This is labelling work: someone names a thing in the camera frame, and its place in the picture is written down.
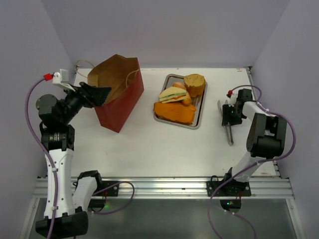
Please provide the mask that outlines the metal serving tongs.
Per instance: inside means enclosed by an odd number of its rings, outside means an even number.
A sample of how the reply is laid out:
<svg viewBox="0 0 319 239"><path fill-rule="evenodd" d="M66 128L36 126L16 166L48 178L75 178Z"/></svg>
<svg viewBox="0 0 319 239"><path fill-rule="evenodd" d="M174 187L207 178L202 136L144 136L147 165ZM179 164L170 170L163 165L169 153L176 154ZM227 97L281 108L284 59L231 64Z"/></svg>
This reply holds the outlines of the metal serving tongs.
<svg viewBox="0 0 319 239"><path fill-rule="evenodd" d="M221 117L222 117L222 126L223 126L225 134L226 134L226 139L227 139L228 145L232 146L234 144L234 141L233 141L231 125L230 125L230 123L223 124L223 109L222 109L222 104L221 104L220 100L218 100L218 102L217 102L217 107L218 107L218 110L219 110Z"/></svg>

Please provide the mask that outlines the red paper bag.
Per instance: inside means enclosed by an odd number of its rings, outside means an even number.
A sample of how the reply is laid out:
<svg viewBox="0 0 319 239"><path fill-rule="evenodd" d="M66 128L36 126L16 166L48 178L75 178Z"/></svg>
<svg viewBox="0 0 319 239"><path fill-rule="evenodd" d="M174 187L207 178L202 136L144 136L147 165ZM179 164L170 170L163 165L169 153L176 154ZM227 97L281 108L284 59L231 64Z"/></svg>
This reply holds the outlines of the red paper bag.
<svg viewBox="0 0 319 239"><path fill-rule="evenodd" d="M93 67L86 76L90 86L112 88L95 112L102 127L119 133L144 91L138 58L115 54L96 66L88 60L78 60L76 73L82 61Z"/></svg>

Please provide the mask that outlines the orange loaf bread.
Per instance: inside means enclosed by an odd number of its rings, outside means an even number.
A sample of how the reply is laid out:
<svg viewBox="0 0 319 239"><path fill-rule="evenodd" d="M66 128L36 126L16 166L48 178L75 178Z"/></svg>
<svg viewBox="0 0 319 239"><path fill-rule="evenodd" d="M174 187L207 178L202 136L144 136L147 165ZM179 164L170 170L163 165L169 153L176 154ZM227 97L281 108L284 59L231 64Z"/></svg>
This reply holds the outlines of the orange loaf bread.
<svg viewBox="0 0 319 239"><path fill-rule="evenodd" d="M168 120L176 123L192 124L195 117L195 112L189 110L183 103L154 103L155 115L163 120Z"/></svg>

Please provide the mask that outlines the orange twisted bread stick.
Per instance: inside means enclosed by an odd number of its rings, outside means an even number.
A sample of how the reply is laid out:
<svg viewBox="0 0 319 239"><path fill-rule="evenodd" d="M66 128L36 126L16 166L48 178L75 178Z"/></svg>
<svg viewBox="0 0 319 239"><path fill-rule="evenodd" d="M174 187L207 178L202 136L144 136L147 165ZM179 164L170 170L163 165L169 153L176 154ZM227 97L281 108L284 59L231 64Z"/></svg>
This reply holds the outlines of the orange twisted bread stick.
<svg viewBox="0 0 319 239"><path fill-rule="evenodd" d="M194 105L186 106L189 110L196 111L196 107Z"/></svg>

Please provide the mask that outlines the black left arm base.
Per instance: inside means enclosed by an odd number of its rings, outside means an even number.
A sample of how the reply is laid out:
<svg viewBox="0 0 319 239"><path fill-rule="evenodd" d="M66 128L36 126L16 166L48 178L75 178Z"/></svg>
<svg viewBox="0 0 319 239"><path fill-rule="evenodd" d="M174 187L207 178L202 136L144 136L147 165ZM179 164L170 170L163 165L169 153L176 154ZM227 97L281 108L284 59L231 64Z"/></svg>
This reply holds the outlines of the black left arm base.
<svg viewBox="0 0 319 239"><path fill-rule="evenodd" d="M101 212L101 210L106 205L107 197L108 196L113 197L118 195L118 190L119 190L118 187L121 182L113 181L114 184L111 184L111 183L112 183L111 181L107 181L106 182L107 187L102 188L103 184L97 185L96 181L92 180L91 183L88 184L88 186L86 186L86 189L84 190L85 196L83 199L83 208L86 209L87 212L97 214L97 215L109 215L121 210L120 208L118 208L113 211ZM105 203L99 211L93 210L93 207L90 206L91 197L94 195L102 195L103 197L105 197Z"/></svg>

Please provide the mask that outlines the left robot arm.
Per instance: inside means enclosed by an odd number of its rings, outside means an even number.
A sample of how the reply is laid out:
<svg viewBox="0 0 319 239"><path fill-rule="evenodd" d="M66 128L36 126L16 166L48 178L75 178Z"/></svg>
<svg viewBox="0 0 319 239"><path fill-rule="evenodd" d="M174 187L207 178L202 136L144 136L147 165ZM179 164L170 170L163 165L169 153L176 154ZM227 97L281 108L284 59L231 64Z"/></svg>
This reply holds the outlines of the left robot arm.
<svg viewBox="0 0 319 239"><path fill-rule="evenodd" d="M36 222L36 232L48 239L66 239L85 235L88 231L87 209L94 195L104 189L97 170L82 172L76 189L71 187L75 129L71 120L82 108L102 106L110 87L94 87L81 82L72 86L64 99L41 96L36 102L41 119L41 143L47 164L47 203L44 219Z"/></svg>

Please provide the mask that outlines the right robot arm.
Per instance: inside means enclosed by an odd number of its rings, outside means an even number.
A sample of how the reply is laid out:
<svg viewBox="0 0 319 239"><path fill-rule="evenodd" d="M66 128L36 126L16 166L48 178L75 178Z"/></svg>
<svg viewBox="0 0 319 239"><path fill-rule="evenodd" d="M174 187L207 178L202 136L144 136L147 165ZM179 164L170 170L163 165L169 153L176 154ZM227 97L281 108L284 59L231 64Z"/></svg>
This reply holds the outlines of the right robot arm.
<svg viewBox="0 0 319 239"><path fill-rule="evenodd" d="M232 126L240 125L244 119L251 121L246 140L246 153L232 167L230 179L222 183L226 195L234 195L240 189L239 183L247 183L255 171L265 162L283 154L287 120L269 112L261 103L253 100L252 90L241 89L237 93L228 91L229 100L218 108L222 115L221 125L225 128L229 145L233 145Z"/></svg>

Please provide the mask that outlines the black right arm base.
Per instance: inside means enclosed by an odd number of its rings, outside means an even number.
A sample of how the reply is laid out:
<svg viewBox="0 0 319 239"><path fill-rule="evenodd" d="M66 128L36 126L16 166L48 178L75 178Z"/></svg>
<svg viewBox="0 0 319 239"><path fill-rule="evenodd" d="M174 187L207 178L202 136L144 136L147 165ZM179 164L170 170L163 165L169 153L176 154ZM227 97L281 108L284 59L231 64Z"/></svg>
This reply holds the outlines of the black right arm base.
<svg viewBox="0 0 319 239"><path fill-rule="evenodd" d="M207 195L210 197L217 187L230 178L230 173L226 173L222 180L219 180L216 175L211 176L210 180L206 182ZM251 195L252 193L248 182L241 183L231 180L228 184L221 187L214 196L231 197L231 199L220 199L220 205L226 211L237 213L242 206L242 197L250 197Z"/></svg>

